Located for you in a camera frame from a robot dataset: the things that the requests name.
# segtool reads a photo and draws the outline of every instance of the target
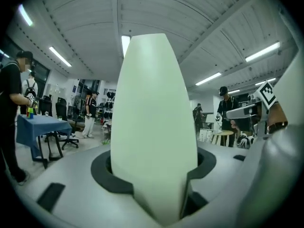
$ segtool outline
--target chair base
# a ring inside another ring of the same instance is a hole
[[[59,140],[59,142],[65,142],[61,147],[62,150],[64,150],[64,147],[67,143],[71,143],[71,144],[75,145],[75,148],[78,149],[78,144],[77,144],[77,143],[79,143],[78,139],[63,139],[63,140]]]

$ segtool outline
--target white tapered column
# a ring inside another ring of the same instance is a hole
[[[179,220],[197,146],[187,90],[165,34],[131,39],[115,96],[111,164],[158,222]]]

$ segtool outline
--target person in black shirt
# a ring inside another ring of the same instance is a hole
[[[18,105],[32,105],[31,100],[22,95],[20,73],[30,68],[33,54],[21,51],[16,58],[0,70],[0,148],[3,153],[0,153],[0,162],[5,171],[4,157],[12,177],[22,185],[29,176],[19,168],[17,163],[15,118]]]
[[[226,86],[221,87],[219,90],[219,95],[223,97],[223,100],[220,101],[218,106],[218,114],[216,116],[217,120],[220,118],[220,115],[223,116],[224,112],[238,108],[238,101],[233,96],[230,96],[228,92],[229,91]],[[222,119],[222,130],[233,131],[233,135],[229,136],[228,145],[229,147],[233,147],[236,130],[231,127],[230,121]],[[221,138],[220,145],[226,145],[226,139],[224,137]]]
[[[87,98],[85,102],[85,110],[86,110],[86,118],[85,118],[85,129],[82,132],[82,135],[84,138],[93,138],[92,131],[93,131],[93,125],[96,117],[96,98],[99,95],[98,92],[93,91],[92,95]]]
[[[199,139],[200,129],[203,128],[203,110],[200,103],[198,103],[197,107],[195,107],[193,110],[193,118],[195,123],[196,138]]]

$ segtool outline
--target black cap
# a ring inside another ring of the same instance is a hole
[[[219,95],[220,96],[223,96],[225,95],[226,93],[228,93],[228,88],[226,86],[222,86],[220,89],[219,89]]]
[[[30,51],[20,51],[17,53],[16,58],[27,58],[30,61],[33,60],[33,53]]]

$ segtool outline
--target white shirt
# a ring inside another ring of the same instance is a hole
[[[33,78],[29,78],[28,79],[28,84],[27,84],[27,81],[24,80],[23,83],[22,83],[22,94],[24,95],[26,90],[28,89],[28,85],[29,87],[33,87],[35,83],[35,80]],[[34,86],[34,91],[36,93],[36,96],[38,95],[38,86],[37,86],[37,83],[35,83],[35,86]]]

